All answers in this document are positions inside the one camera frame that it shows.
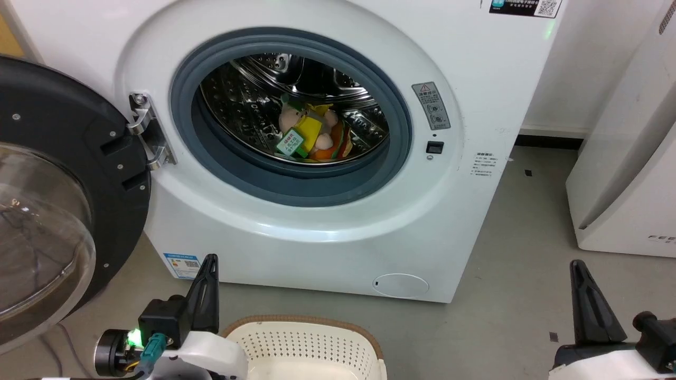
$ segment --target door hinge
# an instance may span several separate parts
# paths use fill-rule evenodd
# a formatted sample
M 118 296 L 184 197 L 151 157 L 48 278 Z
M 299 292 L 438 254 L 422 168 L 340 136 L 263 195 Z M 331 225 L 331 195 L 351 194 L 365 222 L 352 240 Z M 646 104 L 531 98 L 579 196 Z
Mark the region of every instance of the door hinge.
M 157 170 L 162 165 L 176 164 L 176 158 L 164 137 L 160 120 L 155 115 L 153 102 L 146 93 L 131 93 L 129 106 L 134 114 L 134 122 L 127 124 L 132 135 L 141 138 L 148 155 L 146 166 L 150 170 Z

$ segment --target baseboard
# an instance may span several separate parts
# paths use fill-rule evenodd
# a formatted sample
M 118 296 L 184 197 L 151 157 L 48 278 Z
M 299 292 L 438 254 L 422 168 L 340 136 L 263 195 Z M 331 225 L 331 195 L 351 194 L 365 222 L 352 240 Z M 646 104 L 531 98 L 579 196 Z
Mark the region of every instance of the baseboard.
M 582 146 L 582 141 L 584 140 L 571 139 L 569 137 L 519 135 L 516 137 L 514 145 L 519 147 L 579 150 L 580 146 Z
M 586 128 L 573 128 L 568 126 L 548 126 L 524 124 L 518 132 L 520 135 L 544 136 L 544 137 L 565 137 L 568 139 L 584 139 L 589 130 Z

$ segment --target green tag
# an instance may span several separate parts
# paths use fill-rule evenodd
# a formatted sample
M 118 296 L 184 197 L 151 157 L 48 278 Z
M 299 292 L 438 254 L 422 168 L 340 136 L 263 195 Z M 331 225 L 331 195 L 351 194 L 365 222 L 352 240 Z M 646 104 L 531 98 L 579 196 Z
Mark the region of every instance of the green tag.
M 289 94 L 283 94 L 280 98 L 282 103 L 286 103 L 289 107 L 293 108 L 298 112 L 305 111 L 305 104 L 300 101 L 291 100 Z
M 307 157 L 308 153 L 303 149 L 300 149 L 303 141 L 305 141 L 305 139 L 300 135 L 300 133 L 296 132 L 294 128 L 291 128 L 282 136 L 282 140 L 277 144 L 277 150 L 286 156 L 291 156 L 294 153 L 298 153 L 302 157 Z

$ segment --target white plastic basket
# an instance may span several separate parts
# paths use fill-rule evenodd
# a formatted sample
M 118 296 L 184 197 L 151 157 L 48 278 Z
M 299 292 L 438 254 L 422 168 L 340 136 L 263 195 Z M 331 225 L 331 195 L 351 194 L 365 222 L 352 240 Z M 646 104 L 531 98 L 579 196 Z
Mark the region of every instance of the white plastic basket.
M 307 316 L 250 316 L 222 333 L 249 359 L 249 380 L 386 380 L 375 338 L 359 326 Z

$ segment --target stainless steel drum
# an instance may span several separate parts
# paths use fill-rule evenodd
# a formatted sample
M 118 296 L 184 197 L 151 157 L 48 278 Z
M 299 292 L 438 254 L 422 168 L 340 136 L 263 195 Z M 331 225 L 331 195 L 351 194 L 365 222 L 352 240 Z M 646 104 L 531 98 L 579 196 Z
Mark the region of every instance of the stainless steel drum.
M 276 160 L 300 165 L 333 165 L 357 160 L 384 142 L 387 121 L 378 103 L 359 83 L 342 72 L 298 55 L 266 53 L 233 60 L 201 83 L 209 110 L 221 127 L 251 149 Z M 303 160 L 276 151 L 280 97 L 313 104 L 332 103 L 351 128 L 354 147 L 348 157 Z

